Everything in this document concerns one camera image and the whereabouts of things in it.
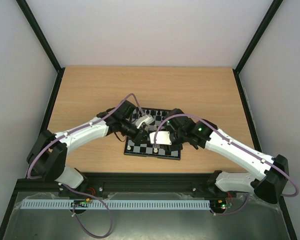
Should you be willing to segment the black white chess board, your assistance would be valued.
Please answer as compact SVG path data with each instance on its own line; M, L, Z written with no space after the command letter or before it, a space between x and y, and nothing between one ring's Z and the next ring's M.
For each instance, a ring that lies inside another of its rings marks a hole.
M145 129L149 132L155 132L160 123L165 119L170 110L168 109L160 109L160 108L148 108L143 107L142 110L145 114L153 117L154 121L147 126ZM153 157L159 159L169 159L169 160L180 160L181 159L181 151L167 151L165 150L165 146L160 145L158 148L158 152L154 153L154 146L150 143L150 140L147 143L135 144L127 138L125 140L125 146L123 154L127 156L135 156L135 157Z

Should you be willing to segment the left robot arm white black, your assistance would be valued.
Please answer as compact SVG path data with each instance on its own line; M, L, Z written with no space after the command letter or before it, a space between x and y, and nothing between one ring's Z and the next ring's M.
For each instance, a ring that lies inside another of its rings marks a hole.
M139 110L140 116L134 122L129 117L136 106L125 100L121 105L100 112L90 121L75 128L52 133L41 132L26 161L29 164L27 177L39 178L46 183L58 182L72 189L78 188L85 180L83 174L66 165L66 158L77 148L112 133L120 132L134 142L144 142L149 133L145 129L154 119Z

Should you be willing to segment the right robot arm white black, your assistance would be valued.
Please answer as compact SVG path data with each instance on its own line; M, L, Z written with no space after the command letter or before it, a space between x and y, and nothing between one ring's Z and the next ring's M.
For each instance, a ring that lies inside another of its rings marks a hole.
M189 143L220 154L247 170L247 173L221 171L208 183L208 191L219 196L223 192L254 193L261 200L278 203L288 182L288 159L281 154L271 156L235 140L214 123L201 118L197 122L179 108L165 116L171 126L170 142Z

